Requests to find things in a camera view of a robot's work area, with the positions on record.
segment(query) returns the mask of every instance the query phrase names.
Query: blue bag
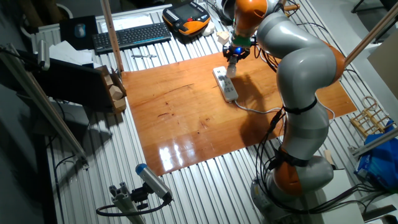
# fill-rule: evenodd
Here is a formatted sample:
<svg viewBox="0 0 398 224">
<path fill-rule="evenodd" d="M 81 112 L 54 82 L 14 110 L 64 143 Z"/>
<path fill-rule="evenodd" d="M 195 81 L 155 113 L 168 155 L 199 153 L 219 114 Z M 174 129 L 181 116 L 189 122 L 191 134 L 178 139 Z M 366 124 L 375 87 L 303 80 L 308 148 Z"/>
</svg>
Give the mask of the blue bag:
<svg viewBox="0 0 398 224">
<path fill-rule="evenodd" d="M 388 127 L 386 133 L 393 129 L 392 126 Z M 370 134 L 365 144 L 382 135 Z M 354 173 L 369 182 L 382 185 L 392 193 L 398 193 L 398 139 L 391 139 L 365 153 L 358 161 Z"/>
</svg>

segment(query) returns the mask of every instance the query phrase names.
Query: glossy wood surface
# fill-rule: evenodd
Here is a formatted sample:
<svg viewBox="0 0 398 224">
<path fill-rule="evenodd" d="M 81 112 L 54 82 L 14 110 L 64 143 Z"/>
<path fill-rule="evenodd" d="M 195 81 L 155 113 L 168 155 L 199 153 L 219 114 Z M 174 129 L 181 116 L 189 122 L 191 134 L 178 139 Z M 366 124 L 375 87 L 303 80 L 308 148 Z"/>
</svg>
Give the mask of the glossy wood surface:
<svg viewBox="0 0 398 224">
<path fill-rule="evenodd" d="M 257 144 L 264 136 L 275 113 L 247 112 L 225 102 L 212 71 L 227 65 L 218 53 L 123 73 L 145 159 L 157 175 Z M 232 82 L 240 105 L 259 111 L 282 106 L 275 73 L 260 58 L 252 53 L 237 70 Z M 317 95 L 336 116 L 356 110 L 339 82 Z"/>
</svg>

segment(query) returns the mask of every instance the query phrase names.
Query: keyboard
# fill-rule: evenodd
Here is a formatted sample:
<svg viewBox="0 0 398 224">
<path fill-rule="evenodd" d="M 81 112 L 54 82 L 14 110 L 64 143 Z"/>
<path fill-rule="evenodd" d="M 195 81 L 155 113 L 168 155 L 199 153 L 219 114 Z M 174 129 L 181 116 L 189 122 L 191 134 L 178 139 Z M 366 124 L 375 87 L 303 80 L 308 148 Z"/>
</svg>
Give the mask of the keyboard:
<svg viewBox="0 0 398 224">
<path fill-rule="evenodd" d="M 120 50 L 169 41 L 171 34 L 165 23 L 149 24 L 116 31 Z M 93 35 L 96 55 L 112 52 L 108 33 Z"/>
</svg>

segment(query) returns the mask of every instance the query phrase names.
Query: white power strip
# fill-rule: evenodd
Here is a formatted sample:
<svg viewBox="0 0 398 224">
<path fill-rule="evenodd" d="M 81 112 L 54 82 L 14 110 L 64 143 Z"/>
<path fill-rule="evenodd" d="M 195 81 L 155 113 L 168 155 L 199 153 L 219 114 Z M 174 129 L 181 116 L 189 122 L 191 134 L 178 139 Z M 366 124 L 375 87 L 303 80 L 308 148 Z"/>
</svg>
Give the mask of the white power strip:
<svg viewBox="0 0 398 224">
<path fill-rule="evenodd" d="M 220 88 L 225 101 L 232 102 L 238 99 L 238 93 L 230 78 L 226 76 L 226 69 L 224 66 L 213 69 L 213 75 L 216 78 L 218 87 Z"/>
</svg>

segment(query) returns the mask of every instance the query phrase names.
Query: slotted aluminum surface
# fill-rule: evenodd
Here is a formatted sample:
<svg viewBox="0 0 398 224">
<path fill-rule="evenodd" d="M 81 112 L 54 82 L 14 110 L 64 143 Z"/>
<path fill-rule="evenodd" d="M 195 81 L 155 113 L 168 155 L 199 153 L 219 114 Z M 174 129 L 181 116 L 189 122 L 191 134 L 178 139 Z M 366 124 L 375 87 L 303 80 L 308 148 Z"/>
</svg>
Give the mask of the slotted aluminum surface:
<svg viewBox="0 0 398 224">
<path fill-rule="evenodd" d="M 307 0 L 297 3 L 302 7 L 291 17 L 295 23 L 313 22 L 325 26 Z M 150 14 L 153 22 L 161 22 L 161 13 L 165 7 L 167 6 L 123 12 L 115 14 L 114 19 Z M 216 31 L 228 30 L 221 25 L 214 12 L 211 16 Z M 101 21 L 104 21 L 103 16 L 97 17 L 97 22 Z M 325 31 L 308 25 L 302 28 L 339 49 L 332 36 Z M 61 41 L 58 24 L 42 27 L 39 31 L 32 38 L 34 52 L 36 43 L 40 39 L 46 40 L 49 45 Z M 121 56 L 124 69 L 125 71 L 143 70 L 214 54 L 222 51 L 222 45 L 216 40 L 214 33 L 209 37 L 196 38 L 185 45 L 172 38 L 171 41 L 161 44 L 123 50 Z M 153 54 L 157 57 L 134 59 L 131 57 L 133 54 Z M 113 53 L 95 55 L 94 61 L 116 69 Z M 362 97 L 373 94 L 361 77 L 353 72 L 344 72 L 340 82 L 355 106 L 359 110 L 364 109 L 361 104 Z M 346 169 L 352 185 L 358 184 L 359 180 L 353 174 L 356 161 L 347 147 L 362 145 L 364 138 L 351 125 L 349 119 L 358 114 L 355 112 L 336 118 L 331 124 L 325 143 L 317 152 L 317 155 L 323 156 L 323 151 L 329 149 L 337 168 Z M 272 143 L 278 146 L 276 139 L 272 140 Z M 94 114 L 83 141 L 83 148 L 88 155 L 89 169 L 82 169 L 75 159 L 69 159 L 57 169 L 60 198 L 57 196 L 52 168 L 72 152 L 62 144 L 61 139 L 54 140 L 47 149 L 58 222 L 129 223 L 124 217 L 107 218 L 97 216 L 95 213 L 96 208 L 112 204 L 108 190 L 110 185 L 126 182 L 130 189 L 142 186 L 142 180 L 136 175 L 135 167 L 145 162 L 145 158 L 129 107 L 116 116 Z M 175 200 L 171 206 L 144 215 L 146 222 L 262 223 L 264 217 L 253 205 L 249 189 L 251 180 L 255 176 L 255 156 L 254 148 L 248 147 L 163 175 L 161 179 L 171 188 Z M 150 207 L 157 207 L 160 203 L 157 197 L 150 196 Z"/>
</svg>

